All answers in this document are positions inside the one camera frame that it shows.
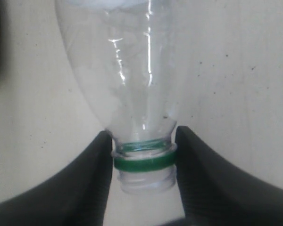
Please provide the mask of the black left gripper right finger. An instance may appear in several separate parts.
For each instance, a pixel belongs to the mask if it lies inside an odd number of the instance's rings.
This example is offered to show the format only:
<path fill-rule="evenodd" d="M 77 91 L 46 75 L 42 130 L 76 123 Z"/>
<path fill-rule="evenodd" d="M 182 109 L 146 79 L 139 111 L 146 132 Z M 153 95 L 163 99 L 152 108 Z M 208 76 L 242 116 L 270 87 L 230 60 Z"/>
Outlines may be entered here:
<path fill-rule="evenodd" d="M 186 126 L 175 141 L 186 225 L 283 226 L 283 189 L 236 167 Z"/>

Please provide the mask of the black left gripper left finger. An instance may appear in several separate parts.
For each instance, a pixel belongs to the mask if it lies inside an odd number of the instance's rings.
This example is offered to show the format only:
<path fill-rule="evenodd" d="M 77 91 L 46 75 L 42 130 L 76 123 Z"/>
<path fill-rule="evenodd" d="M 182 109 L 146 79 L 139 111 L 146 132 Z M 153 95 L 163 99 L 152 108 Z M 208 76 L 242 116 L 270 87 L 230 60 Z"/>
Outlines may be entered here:
<path fill-rule="evenodd" d="M 102 131 L 69 165 L 0 203 L 0 226 L 101 226 L 112 179 L 112 139 Z"/>

